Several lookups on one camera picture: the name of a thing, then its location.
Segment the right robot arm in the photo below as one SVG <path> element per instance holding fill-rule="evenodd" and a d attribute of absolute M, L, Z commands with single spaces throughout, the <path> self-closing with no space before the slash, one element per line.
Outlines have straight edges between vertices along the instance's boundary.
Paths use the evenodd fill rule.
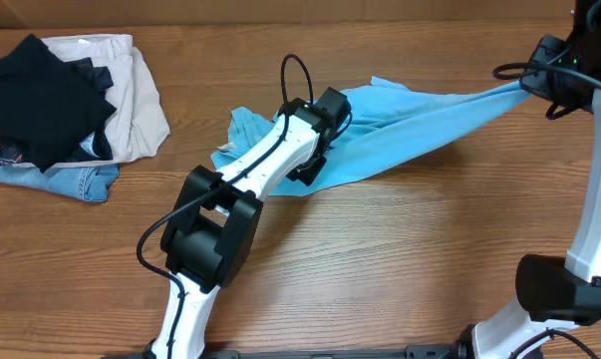
<path fill-rule="evenodd" d="M 514 297 L 466 327 L 449 358 L 540 358 L 542 344 L 555 337 L 595 355 L 571 332 L 601 320 L 601 0 L 578 1 L 571 14 L 566 39 L 546 35 L 527 62 L 500 65 L 492 75 L 550 102 L 545 116 L 551 121 L 577 110 L 593 115 L 593 159 L 578 228 L 565 256 L 520 259 Z"/>

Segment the light blue t-shirt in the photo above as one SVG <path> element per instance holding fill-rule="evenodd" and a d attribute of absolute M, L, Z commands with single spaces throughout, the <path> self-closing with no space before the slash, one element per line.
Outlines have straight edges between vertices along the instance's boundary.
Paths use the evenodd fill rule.
<path fill-rule="evenodd" d="M 305 196 L 373 177 L 477 130 L 529 98 L 516 83 L 444 95 L 414 92 L 378 77 L 343 94 L 352 122 L 331 143 L 313 183 L 284 179 L 273 195 Z"/>

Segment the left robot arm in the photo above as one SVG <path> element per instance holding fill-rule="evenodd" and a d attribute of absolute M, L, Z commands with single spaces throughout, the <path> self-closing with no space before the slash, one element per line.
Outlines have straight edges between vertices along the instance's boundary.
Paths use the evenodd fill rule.
<path fill-rule="evenodd" d="M 216 171 L 198 166 L 189 173 L 163 224 L 169 299 L 143 357 L 201 356 L 215 296 L 246 261 L 264 199 L 285 179 L 311 184 L 350 116 L 347 97 L 333 88 L 315 104 L 295 99 L 245 155 Z"/>

